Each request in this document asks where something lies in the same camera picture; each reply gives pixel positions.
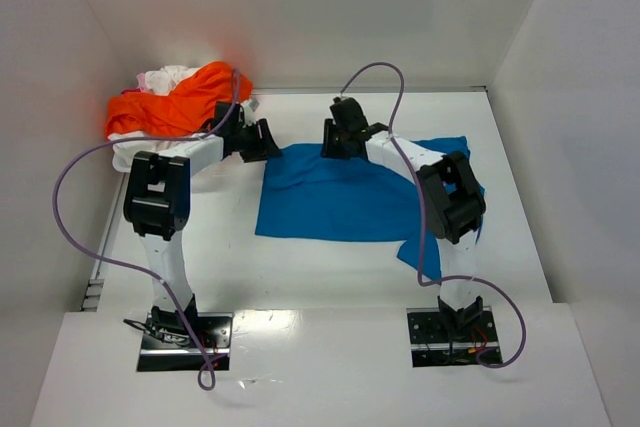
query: gray wall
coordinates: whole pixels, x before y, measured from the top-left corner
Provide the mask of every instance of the gray wall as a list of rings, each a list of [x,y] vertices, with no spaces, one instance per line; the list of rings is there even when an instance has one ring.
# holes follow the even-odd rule
[[[56,230],[53,182],[102,138],[105,101],[126,79],[85,0],[0,0],[0,11],[0,425],[20,427],[92,267]],[[115,180],[108,156],[97,155],[66,184],[63,214],[93,247]]]
[[[489,94],[615,426],[640,405],[640,0],[535,0]]]
[[[131,73],[223,57],[261,87],[335,87],[384,59],[410,85],[468,87],[493,78],[531,0],[89,1]]]

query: laundry pile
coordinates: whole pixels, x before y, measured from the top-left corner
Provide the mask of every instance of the laundry pile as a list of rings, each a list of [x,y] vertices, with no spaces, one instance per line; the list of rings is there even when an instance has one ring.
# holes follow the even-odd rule
[[[123,137],[181,137],[199,131],[214,116],[217,102],[231,102],[233,69],[224,62],[201,68],[170,65],[137,76],[138,88],[125,90],[109,101],[105,135],[109,140]],[[253,83],[241,76],[238,102],[245,115],[255,111]],[[133,156],[141,151],[158,152],[175,141],[141,140],[113,146],[113,167],[129,172]]]

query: white table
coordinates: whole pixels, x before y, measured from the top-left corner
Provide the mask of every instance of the white table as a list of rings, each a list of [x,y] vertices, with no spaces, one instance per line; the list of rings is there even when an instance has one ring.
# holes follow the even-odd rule
[[[370,122],[386,122],[393,94],[359,94]],[[330,95],[264,95],[281,147],[321,142]],[[433,307],[399,243],[338,243],[253,235],[263,166],[238,159],[194,181],[185,229],[188,276],[201,311],[236,311],[231,370],[212,393],[195,373],[136,373],[150,281],[109,268],[97,313],[67,314],[34,427],[112,425],[563,425],[608,420],[570,309],[553,304],[486,95],[408,94],[396,131],[411,139],[466,135],[488,210],[478,246],[483,276],[521,305],[529,343],[513,366],[411,367],[406,308]],[[120,211],[107,253],[144,264]],[[503,355],[519,341],[496,295]]]

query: red-orange fabric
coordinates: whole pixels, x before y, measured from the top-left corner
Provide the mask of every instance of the red-orange fabric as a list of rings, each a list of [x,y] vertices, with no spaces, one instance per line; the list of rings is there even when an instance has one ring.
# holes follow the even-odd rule
[[[216,102],[231,102],[232,68],[212,62],[180,82],[167,96],[129,92],[109,101],[105,134],[143,130],[149,135],[174,137],[191,134],[213,117]],[[253,83],[242,76],[238,102],[251,95]]]

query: blue towel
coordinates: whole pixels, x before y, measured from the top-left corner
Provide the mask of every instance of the blue towel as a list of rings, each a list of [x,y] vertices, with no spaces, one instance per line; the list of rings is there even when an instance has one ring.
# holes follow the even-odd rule
[[[420,140],[429,150],[471,152],[466,137]],[[269,159],[256,235],[344,242],[404,240],[398,259],[417,268],[420,208],[413,183],[362,159],[320,157],[320,144],[294,144]],[[424,273],[439,279],[436,239],[427,234]]]

